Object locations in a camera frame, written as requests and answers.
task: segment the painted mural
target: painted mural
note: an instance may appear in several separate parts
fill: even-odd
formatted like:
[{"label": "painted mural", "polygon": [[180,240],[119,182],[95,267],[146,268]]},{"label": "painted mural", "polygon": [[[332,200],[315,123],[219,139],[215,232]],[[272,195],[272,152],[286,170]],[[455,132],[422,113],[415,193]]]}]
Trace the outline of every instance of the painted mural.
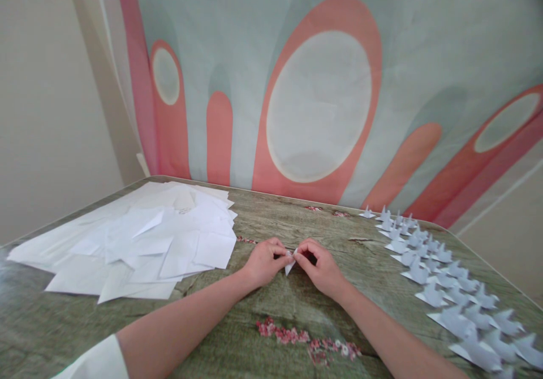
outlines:
[{"label": "painted mural", "polygon": [[543,137],[543,0],[104,1],[152,174],[451,227]]}]

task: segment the pink arch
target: pink arch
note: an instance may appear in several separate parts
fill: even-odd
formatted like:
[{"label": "pink arch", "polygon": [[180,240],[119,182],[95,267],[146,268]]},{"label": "pink arch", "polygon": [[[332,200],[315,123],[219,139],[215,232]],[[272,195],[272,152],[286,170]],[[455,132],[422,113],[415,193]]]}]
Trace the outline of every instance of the pink arch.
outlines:
[{"label": "pink arch", "polygon": [[[372,95],[368,117],[358,141],[345,161],[328,176],[310,183],[298,183],[281,174],[268,148],[266,121],[273,88],[292,54],[312,36],[326,31],[342,31],[358,40],[366,51],[372,75]],[[287,40],[268,82],[258,127],[252,188],[256,191],[337,204],[352,177],[373,123],[381,88],[381,38],[373,16],[360,0],[324,0],[313,8]]]},{"label": "pink arch", "polygon": [[[527,122],[501,144],[482,153],[477,153],[475,151],[475,142],[487,125],[512,103],[530,93],[539,93],[541,97],[535,111]],[[541,128],[541,119],[538,119],[538,117],[540,116],[542,107],[543,84],[522,92],[505,104],[505,106],[494,113],[481,126],[445,168],[436,175],[416,201],[407,208],[405,213],[413,213],[419,219],[436,223],[439,223],[438,220],[441,220],[443,223],[439,223],[439,225],[444,227],[447,227],[445,225],[451,226],[454,223],[454,220],[458,219],[458,217],[462,215],[462,213],[467,210],[497,178],[499,178],[498,174],[503,174],[509,166],[515,163],[516,160],[524,154],[523,152],[530,149],[541,139],[543,129]],[[509,156],[502,163],[494,164],[495,167],[492,171],[498,172],[492,174],[487,173],[486,176],[489,178],[484,179],[481,176],[484,169],[506,148],[508,148],[507,151],[509,154],[514,155]],[[473,196],[470,196],[468,193],[461,194],[461,192],[472,182],[474,183],[469,191]]]},{"label": "pink arch", "polygon": [[426,160],[441,137],[438,123],[427,123],[415,129],[402,143],[389,166],[362,203],[373,210],[390,203],[400,193],[409,178]]},{"label": "pink arch", "polygon": [[[164,49],[175,62],[179,75],[179,97],[173,105],[166,104],[160,97],[154,81],[154,56],[159,49]],[[160,172],[180,178],[191,178],[188,166],[187,113],[185,108],[185,90],[181,66],[173,49],[166,41],[157,40],[151,50],[151,79],[153,84],[154,105],[157,117],[158,157]]]},{"label": "pink arch", "polygon": [[208,182],[230,185],[232,157],[232,105],[222,92],[214,92],[208,103]]}]

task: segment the table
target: table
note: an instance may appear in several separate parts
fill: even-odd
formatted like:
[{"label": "table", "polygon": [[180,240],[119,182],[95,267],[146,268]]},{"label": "table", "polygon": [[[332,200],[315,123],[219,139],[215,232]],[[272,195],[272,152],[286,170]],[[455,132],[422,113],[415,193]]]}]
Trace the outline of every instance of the table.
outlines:
[{"label": "table", "polygon": [[[347,279],[410,332],[470,377],[490,377],[449,351],[448,345],[457,342],[456,338],[426,316],[433,308],[414,296],[421,287],[400,276],[404,267],[384,249],[387,239],[375,228],[376,221],[357,216],[361,211],[166,176],[136,182],[0,248],[0,377],[51,377],[130,322],[244,265],[253,244],[237,242],[227,270],[184,279],[168,301],[123,298],[97,305],[96,297],[92,296],[44,292],[51,274],[6,261],[15,246],[150,181],[178,181],[228,190],[235,202],[232,210],[239,214],[234,226],[237,236],[257,242],[277,236],[287,248],[295,248],[308,236],[317,239],[332,252]],[[307,206],[322,210],[310,210]],[[334,213],[348,216],[334,216]],[[445,242],[447,249],[452,249],[454,259],[462,261],[472,278],[486,283],[487,292],[500,298],[500,309],[515,310],[516,319],[527,331],[537,333],[536,346],[542,349],[542,310],[451,233],[432,223],[421,222],[421,226]],[[314,365],[306,344],[283,345],[275,338],[259,335],[256,321],[267,316],[275,319],[277,325],[308,330],[312,338],[354,342],[361,348],[362,356],[350,361],[335,354],[329,367]],[[321,295],[299,266],[295,266],[288,277],[279,273],[271,284],[238,303],[171,377],[386,378],[391,375],[349,316]],[[543,372],[519,361],[516,377],[543,377]]]}]

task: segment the paper pile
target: paper pile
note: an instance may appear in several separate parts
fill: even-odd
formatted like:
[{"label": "paper pile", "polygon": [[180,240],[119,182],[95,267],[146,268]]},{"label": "paper pile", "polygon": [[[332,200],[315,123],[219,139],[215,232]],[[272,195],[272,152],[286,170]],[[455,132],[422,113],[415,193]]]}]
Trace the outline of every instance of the paper pile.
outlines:
[{"label": "paper pile", "polygon": [[141,188],[14,248],[8,260],[55,274],[46,291],[168,299],[177,282],[226,268],[236,242],[228,192]]}]

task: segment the forearm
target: forearm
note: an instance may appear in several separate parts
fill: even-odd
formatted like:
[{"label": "forearm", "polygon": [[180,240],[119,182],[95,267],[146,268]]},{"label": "forearm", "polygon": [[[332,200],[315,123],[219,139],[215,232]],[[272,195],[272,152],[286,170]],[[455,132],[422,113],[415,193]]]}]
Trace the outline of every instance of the forearm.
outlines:
[{"label": "forearm", "polygon": [[346,283],[336,301],[351,316],[396,379],[467,377],[350,283]]},{"label": "forearm", "polygon": [[117,333],[128,375],[164,378],[256,287],[243,270],[162,307]]}]

